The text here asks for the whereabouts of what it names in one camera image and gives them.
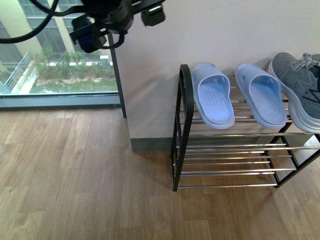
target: slipper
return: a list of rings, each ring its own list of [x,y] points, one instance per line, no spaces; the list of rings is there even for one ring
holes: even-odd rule
[[[271,129],[285,126],[287,115],[281,85],[274,76],[254,64],[243,63],[236,68],[235,79],[259,124]]]
[[[230,101],[230,81],[211,63],[197,65],[191,73],[195,104],[202,120],[215,129],[227,129],[235,123]]]

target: metal shoe rack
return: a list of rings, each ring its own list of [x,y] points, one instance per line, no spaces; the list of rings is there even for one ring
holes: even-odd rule
[[[237,89],[236,86],[231,87],[231,91]],[[231,100],[231,103],[244,106],[239,109],[233,106],[236,124],[257,124],[252,115],[239,115],[241,111],[249,110],[245,100]],[[179,71],[170,153],[173,191],[195,188],[279,188],[320,156],[319,145],[290,146],[288,138],[301,138],[306,135],[311,138],[314,135],[317,143],[320,143],[320,136],[306,132],[289,132],[292,125],[289,115],[286,125],[279,132],[245,134],[194,133],[193,126],[206,125],[197,115],[199,113],[194,102],[190,69],[183,64]],[[239,138],[250,138],[254,144],[235,144],[234,139]],[[255,142],[256,138],[266,141],[259,144]],[[312,153],[307,159],[298,160],[295,154],[302,150],[312,150]],[[291,166],[283,167],[281,163],[284,160]]]

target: baseboard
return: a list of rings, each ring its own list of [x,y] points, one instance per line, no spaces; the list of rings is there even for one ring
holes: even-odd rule
[[[61,95],[4,95],[0,96],[0,110],[118,108],[116,94],[61,94]]]
[[[133,152],[167,151],[171,149],[172,138],[131,138]]]

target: building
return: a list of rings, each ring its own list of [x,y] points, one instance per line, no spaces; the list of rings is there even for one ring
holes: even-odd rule
[[[39,2],[49,8],[53,1],[39,0]],[[76,5],[82,5],[82,2],[80,0],[59,0],[56,11],[63,12]],[[47,15],[29,0],[0,1],[0,9],[0,38],[17,37],[29,33]],[[81,13],[53,17],[36,37],[17,44],[0,44],[0,71],[12,72],[28,51],[34,57],[44,48],[51,48],[56,57],[65,51],[82,51],[80,46],[74,45],[69,37],[69,33],[73,31],[71,21],[80,15]],[[101,52],[111,58],[109,50]]]

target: metal railing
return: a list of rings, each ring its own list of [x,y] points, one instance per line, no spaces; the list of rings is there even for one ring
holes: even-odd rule
[[[10,77],[7,79],[7,81],[4,83],[4,87],[8,90],[8,93],[12,93],[12,90],[14,87],[18,84],[19,79],[24,74],[25,70],[27,69],[28,65],[32,61],[32,56],[30,52],[28,51],[22,60],[19,62],[18,66],[14,69],[14,71],[11,73]]]

